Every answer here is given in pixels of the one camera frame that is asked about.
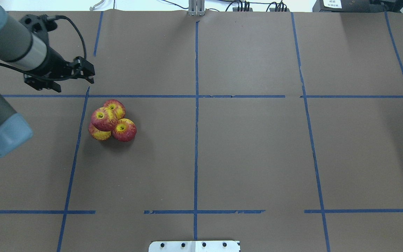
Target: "electrical cable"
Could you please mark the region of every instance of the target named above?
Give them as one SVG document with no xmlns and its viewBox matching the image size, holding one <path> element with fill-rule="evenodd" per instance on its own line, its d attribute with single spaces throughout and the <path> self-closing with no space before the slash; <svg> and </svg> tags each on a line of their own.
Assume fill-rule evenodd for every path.
<svg viewBox="0 0 403 252">
<path fill-rule="evenodd" d="M 266 10 L 265 12 L 267 12 L 267 11 L 270 9 L 270 6 L 271 6 L 271 5 L 273 5 L 273 4 L 275 4 L 275 5 L 276 5 L 276 6 L 275 6 L 275 8 L 277 8 L 277 7 L 278 7 L 278 3 L 276 3 L 276 2 L 272 2 L 272 3 L 270 3 L 270 4 L 268 5 L 267 10 Z"/>
<path fill-rule="evenodd" d="M 74 24 L 74 22 L 73 22 L 69 17 L 67 17 L 67 16 L 60 16 L 60 15 L 57 15 L 57 16 L 54 16 L 54 18 L 53 18 L 53 20 L 58 20 L 58 19 L 65 19 L 65 20 L 67 20 L 67 21 L 72 25 L 72 27 L 74 27 L 74 29 L 76 30 L 77 34 L 78 34 L 79 37 L 80 37 L 80 41 L 82 42 L 83 58 L 86 59 L 86 46 L 85 46 L 85 41 L 83 40 L 83 36 L 82 36 L 82 34 L 80 33 L 80 31 L 79 31 L 79 29 L 77 28 L 77 26 L 76 26 L 76 25 Z M 43 80 L 43 81 L 64 81 L 64 80 L 69 80 L 69 79 L 71 79 L 71 78 L 73 78 L 73 77 L 76 77 L 78 74 L 80 74 L 80 71 L 81 71 L 82 68 L 83 68 L 83 66 L 81 65 L 79 68 L 77 68 L 76 71 L 74 71 L 74 74 L 73 74 L 73 75 L 67 76 L 67 77 L 64 77 L 64 78 L 46 78 L 46 77 L 43 77 L 43 76 L 33 75 L 32 73 L 29 73 L 29 72 L 27 72 L 27 71 L 21 70 L 21 69 L 19 69 L 19 68 L 16 68 L 16 67 L 14 67 L 14 66 L 9 65 L 9 64 L 0 63 L 0 67 L 6 67 L 6 68 L 9 68 L 9 69 L 11 69 L 11 70 L 15 70 L 15 71 L 20 72 L 20 73 L 22 73 L 22 74 L 29 75 L 29 76 L 32 76 L 32 77 L 34 77 L 34 78 L 36 78 L 36 79 Z"/>
<path fill-rule="evenodd" d="M 285 5 L 283 3 L 283 1 L 281 0 L 281 2 L 278 4 L 277 9 L 275 9 L 275 11 L 277 11 L 277 12 L 287 11 L 287 5 Z"/>
<path fill-rule="evenodd" d="M 220 1 L 220 2 L 236 2 L 236 1 L 231 1 L 231 0 L 217 0 L 217 1 Z M 256 3 L 256 2 L 249 2 L 249 3 L 251 3 L 251 4 L 257 4 L 257 5 L 268 5 L 269 3 Z"/>
<path fill-rule="evenodd" d="M 245 9 L 243 11 L 250 11 L 250 2 L 245 1 Z"/>
<path fill-rule="evenodd" d="M 228 11 L 229 7 L 230 7 L 233 3 L 237 3 L 237 9 L 239 9 L 239 3 L 242 3 L 242 2 L 239 1 L 239 0 L 228 1 L 228 2 L 231 2 L 231 3 L 228 5 L 228 7 L 227 7 L 227 9 L 226 9 L 225 11 Z"/>
<path fill-rule="evenodd" d="M 181 5 L 177 5 L 176 3 L 169 2 L 169 1 L 167 1 L 167 0 L 161 0 L 161 1 L 166 2 L 166 3 L 170 3 L 170 4 L 172 4 L 172 5 L 176 5 L 176 6 L 180 7 L 180 8 L 182 8 L 182 9 L 189 9 L 189 7 L 185 8 L 185 7 L 181 6 Z"/>
</svg>

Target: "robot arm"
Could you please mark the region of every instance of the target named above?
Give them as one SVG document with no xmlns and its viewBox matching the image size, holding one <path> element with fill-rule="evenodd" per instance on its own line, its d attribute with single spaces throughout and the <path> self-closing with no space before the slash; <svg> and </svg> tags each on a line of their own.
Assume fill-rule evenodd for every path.
<svg viewBox="0 0 403 252">
<path fill-rule="evenodd" d="M 80 36 L 84 57 L 67 62 L 49 46 L 48 32 L 57 28 L 58 19 L 68 20 Z M 24 74 L 24 82 L 42 90 L 61 92 L 55 81 L 84 78 L 94 83 L 93 64 L 86 60 L 86 49 L 82 35 L 74 23 L 65 16 L 24 16 L 16 21 L 0 6 L 0 63 Z M 0 95 L 0 157 L 22 145 L 32 137 L 32 129 L 22 116 Z"/>
</svg>

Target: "red apple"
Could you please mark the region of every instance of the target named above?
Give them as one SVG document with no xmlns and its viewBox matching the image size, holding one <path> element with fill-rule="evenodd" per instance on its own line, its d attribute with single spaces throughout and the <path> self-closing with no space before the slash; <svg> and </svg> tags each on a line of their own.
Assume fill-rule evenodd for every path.
<svg viewBox="0 0 403 252">
<path fill-rule="evenodd" d="M 128 142 L 135 138 L 136 126 L 130 119 L 122 118 L 112 130 L 112 134 L 113 137 L 119 141 Z"/>
<path fill-rule="evenodd" d="M 100 107 L 91 115 L 91 123 L 100 131 L 111 131 L 117 121 L 115 113 L 107 107 Z"/>
<path fill-rule="evenodd" d="M 88 125 L 88 131 L 94 139 L 99 141 L 107 140 L 112 135 L 111 131 L 100 131 L 99 129 L 96 129 L 92 123 Z"/>
<path fill-rule="evenodd" d="M 111 109 L 116 114 L 118 120 L 125 116 L 125 107 L 117 99 L 109 99 L 104 103 L 103 107 Z"/>
</svg>

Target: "white label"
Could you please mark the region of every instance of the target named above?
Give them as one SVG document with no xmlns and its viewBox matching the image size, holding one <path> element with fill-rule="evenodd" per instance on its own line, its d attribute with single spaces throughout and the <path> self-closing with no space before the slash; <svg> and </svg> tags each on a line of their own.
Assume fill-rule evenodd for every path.
<svg viewBox="0 0 403 252">
<path fill-rule="evenodd" d="M 240 241 L 152 242 L 149 252 L 240 252 Z"/>
<path fill-rule="evenodd" d="M 323 0 L 324 6 L 341 9 L 341 0 Z"/>
</svg>

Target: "white metal bracket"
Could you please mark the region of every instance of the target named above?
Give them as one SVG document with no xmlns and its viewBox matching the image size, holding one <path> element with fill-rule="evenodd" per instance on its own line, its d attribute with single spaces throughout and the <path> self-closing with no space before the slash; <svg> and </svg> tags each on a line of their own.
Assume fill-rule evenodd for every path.
<svg viewBox="0 0 403 252">
<path fill-rule="evenodd" d="M 239 241 L 152 242 L 149 252 L 240 252 Z"/>
<path fill-rule="evenodd" d="M 189 16 L 205 15 L 205 0 L 189 0 Z"/>
</svg>

